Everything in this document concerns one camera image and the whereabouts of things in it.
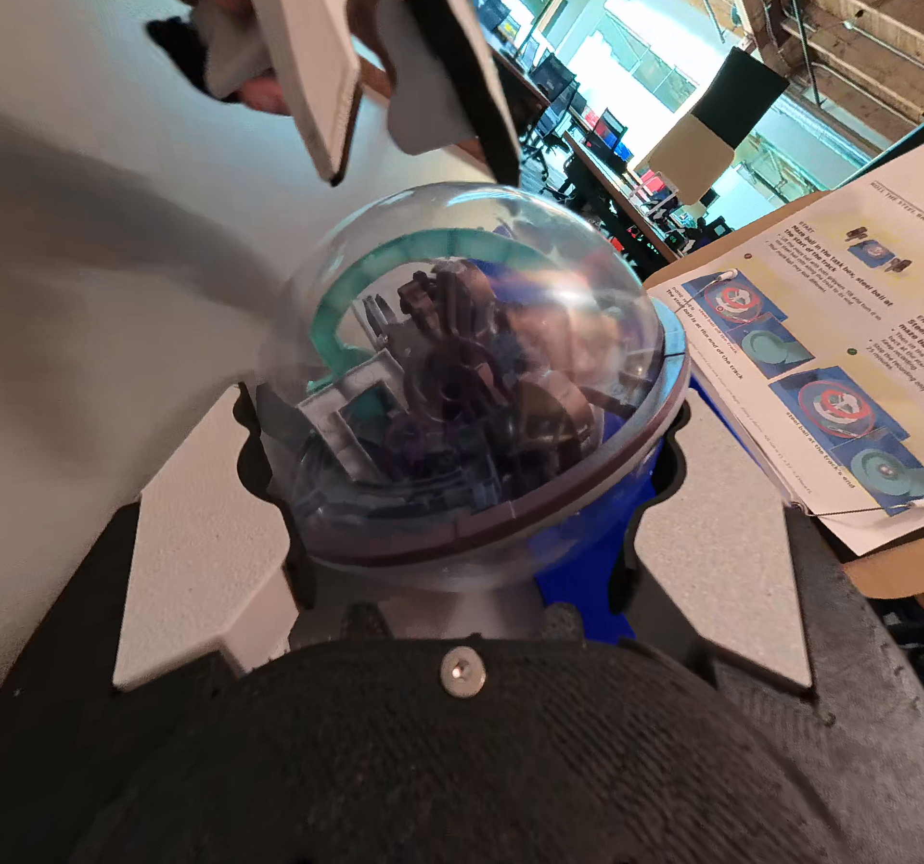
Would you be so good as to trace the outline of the black hanging panel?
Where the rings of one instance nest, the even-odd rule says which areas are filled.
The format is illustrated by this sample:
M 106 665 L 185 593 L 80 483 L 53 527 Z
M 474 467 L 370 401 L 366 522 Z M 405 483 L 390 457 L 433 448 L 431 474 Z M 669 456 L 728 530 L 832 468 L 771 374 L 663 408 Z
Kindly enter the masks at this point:
M 734 150 L 788 86 L 785 77 L 734 48 L 690 113 Z

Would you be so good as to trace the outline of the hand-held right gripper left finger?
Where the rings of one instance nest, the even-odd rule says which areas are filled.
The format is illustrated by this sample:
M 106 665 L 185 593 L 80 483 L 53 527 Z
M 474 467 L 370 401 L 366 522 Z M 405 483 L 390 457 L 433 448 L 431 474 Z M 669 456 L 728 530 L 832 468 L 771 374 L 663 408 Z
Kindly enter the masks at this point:
M 211 653 L 246 674 L 292 650 L 293 540 L 267 491 L 248 388 L 228 387 L 141 492 L 113 672 L 120 691 Z

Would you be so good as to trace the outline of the red acrylic frame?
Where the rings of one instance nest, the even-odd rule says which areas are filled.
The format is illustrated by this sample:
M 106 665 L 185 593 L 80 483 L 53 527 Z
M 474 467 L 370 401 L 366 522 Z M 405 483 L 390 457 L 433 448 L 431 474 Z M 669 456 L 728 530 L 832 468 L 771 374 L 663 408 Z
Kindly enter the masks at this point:
M 680 205 L 676 190 L 651 169 L 641 174 L 633 194 L 641 202 L 646 218 L 655 222 L 663 220 Z

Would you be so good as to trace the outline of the beige hanging panel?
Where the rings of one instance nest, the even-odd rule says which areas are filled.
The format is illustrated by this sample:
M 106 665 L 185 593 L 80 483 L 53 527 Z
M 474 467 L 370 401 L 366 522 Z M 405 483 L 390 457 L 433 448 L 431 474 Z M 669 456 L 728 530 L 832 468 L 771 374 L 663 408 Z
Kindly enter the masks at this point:
M 692 114 L 684 114 L 641 160 L 681 205 L 697 203 L 730 167 L 734 149 Z

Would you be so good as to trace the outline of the black mesh office chair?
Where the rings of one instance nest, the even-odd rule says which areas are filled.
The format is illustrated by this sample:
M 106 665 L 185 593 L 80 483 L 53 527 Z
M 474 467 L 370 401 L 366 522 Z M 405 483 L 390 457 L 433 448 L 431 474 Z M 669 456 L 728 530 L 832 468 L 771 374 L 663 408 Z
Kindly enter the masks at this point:
M 591 131 L 586 134 L 584 145 L 601 159 L 616 157 L 627 163 L 632 158 L 632 153 L 623 142 L 627 129 L 628 127 L 606 108 Z
M 572 73 L 552 51 L 543 55 L 542 60 L 528 71 L 527 77 L 550 104 L 576 79 L 575 73 Z

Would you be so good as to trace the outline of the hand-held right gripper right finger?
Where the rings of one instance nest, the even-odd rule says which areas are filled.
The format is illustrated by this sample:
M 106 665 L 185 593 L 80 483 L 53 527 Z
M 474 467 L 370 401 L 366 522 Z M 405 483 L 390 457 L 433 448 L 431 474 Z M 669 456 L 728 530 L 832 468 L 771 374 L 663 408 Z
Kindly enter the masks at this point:
M 783 496 L 694 389 L 668 431 L 655 496 L 632 515 L 609 584 L 636 639 L 708 677 L 715 661 L 814 686 Z

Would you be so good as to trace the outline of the blue plastic bin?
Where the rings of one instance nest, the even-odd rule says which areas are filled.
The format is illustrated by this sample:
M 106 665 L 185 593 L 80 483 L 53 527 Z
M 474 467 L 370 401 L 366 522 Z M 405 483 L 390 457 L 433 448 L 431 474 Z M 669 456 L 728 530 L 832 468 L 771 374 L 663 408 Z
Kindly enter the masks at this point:
M 699 393 L 752 457 L 746 446 L 741 443 L 741 429 L 733 427 L 727 409 L 714 398 L 712 388 L 699 373 L 698 368 L 694 369 L 690 389 Z M 576 607 L 589 639 L 615 642 L 619 637 L 627 635 L 637 640 L 626 618 L 611 606 L 609 584 L 632 515 L 639 506 L 655 496 L 653 473 L 663 446 L 664 442 L 656 449 L 653 464 L 642 468 L 641 486 L 630 488 L 628 491 L 617 488 L 601 505 L 593 507 L 593 517 L 604 519 L 605 522 L 614 520 L 614 524 L 600 534 L 595 534 L 589 544 L 579 549 L 576 557 L 546 570 L 537 578 L 539 590 L 546 604 L 561 602 Z

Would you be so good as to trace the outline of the long wooden desk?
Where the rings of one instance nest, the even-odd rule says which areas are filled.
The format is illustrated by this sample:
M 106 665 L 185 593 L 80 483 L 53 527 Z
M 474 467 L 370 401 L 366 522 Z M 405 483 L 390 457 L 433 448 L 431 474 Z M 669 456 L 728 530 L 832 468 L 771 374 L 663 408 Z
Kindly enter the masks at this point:
M 590 151 L 582 142 L 579 142 L 572 134 L 565 133 L 564 141 L 571 147 L 573 156 L 579 160 L 588 170 L 600 188 L 607 192 L 610 201 L 619 208 L 624 216 L 631 220 L 636 230 L 645 237 L 653 249 L 665 259 L 666 264 L 672 264 L 680 260 L 680 256 L 674 251 L 671 245 L 664 240 L 664 235 L 659 229 L 649 223 L 641 210 L 633 203 L 629 196 L 629 186 L 623 181 L 622 177 L 617 175 L 611 168 Z

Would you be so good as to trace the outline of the clear plastic maze ball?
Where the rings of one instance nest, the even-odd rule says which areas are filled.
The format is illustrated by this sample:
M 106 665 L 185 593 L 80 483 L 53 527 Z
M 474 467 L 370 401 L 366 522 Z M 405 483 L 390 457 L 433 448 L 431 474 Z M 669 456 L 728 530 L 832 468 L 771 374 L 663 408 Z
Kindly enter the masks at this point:
M 255 406 L 307 559 L 443 592 L 572 558 L 682 407 L 690 355 L 560 203 L 444 182 L 354 212 L 287 282 Z

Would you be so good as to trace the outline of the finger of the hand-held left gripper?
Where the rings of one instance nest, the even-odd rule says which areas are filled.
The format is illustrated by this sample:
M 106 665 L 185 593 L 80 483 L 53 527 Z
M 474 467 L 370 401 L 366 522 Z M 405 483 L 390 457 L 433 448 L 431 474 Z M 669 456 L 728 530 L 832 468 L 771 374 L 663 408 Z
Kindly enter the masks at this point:
M 347 0 L 251 0 L 284 102 L 320 178 L 346 173 L 361 91 Z
M 518 135 L 470 0 L 379 0 L 376 29 L 394 70 L 396 145 L 418 155 L 476 140 L 493 179 L 518 187 Z

